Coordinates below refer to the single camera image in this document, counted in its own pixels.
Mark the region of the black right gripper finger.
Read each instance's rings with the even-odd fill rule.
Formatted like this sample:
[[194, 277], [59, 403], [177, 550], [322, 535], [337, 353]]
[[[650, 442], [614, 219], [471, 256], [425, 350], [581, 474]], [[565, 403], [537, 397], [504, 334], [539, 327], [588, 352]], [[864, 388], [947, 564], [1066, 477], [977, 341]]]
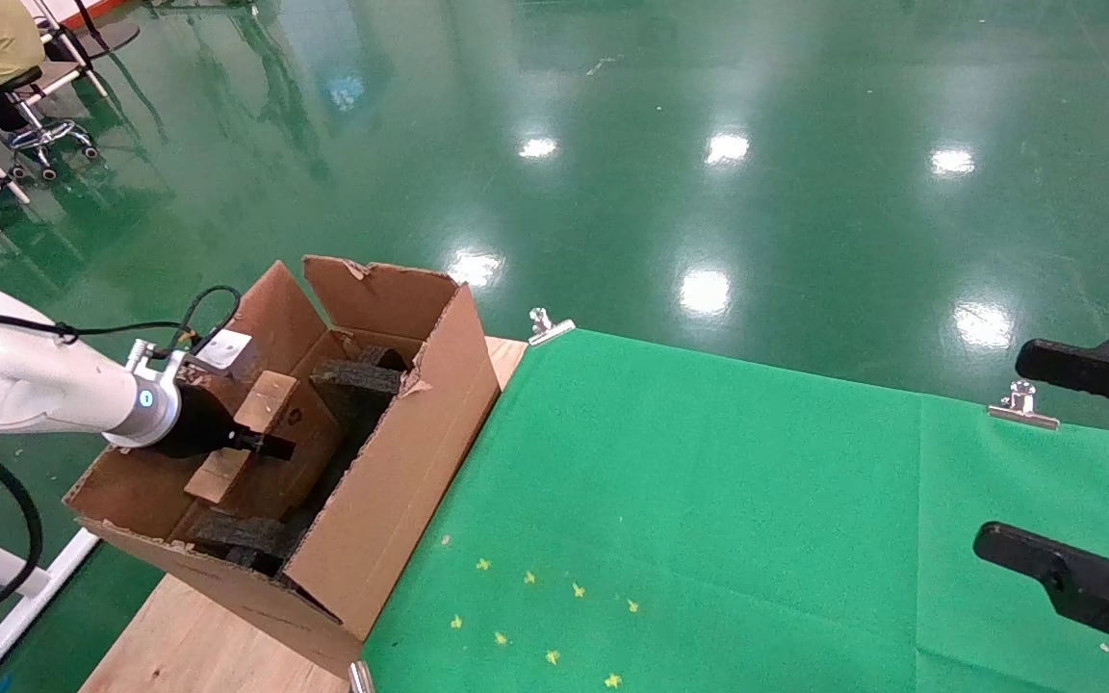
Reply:
[[1109, 635], [1109, 558], [988, 522], [973, 540], [973, 552], [994, 565], [1032, 578], [1057, 614]]
[[1093, 347], [1026, 342], [1014, 368], [1025, 380], [1109, 398], [1109, 339]]

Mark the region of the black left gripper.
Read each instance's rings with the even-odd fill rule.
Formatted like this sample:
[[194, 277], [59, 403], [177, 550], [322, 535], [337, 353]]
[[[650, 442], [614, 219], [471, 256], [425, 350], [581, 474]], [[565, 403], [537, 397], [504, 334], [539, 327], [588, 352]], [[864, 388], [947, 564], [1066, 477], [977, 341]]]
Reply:
[[289, 461], [296, 450], [291, 440], [260, 431], [240, 431], [228, 409], [215, 395], [190, 383], [179, 383], [179, 412], [167, 434], [151, 450], [167, 459], [189, 459], [232, 448]]

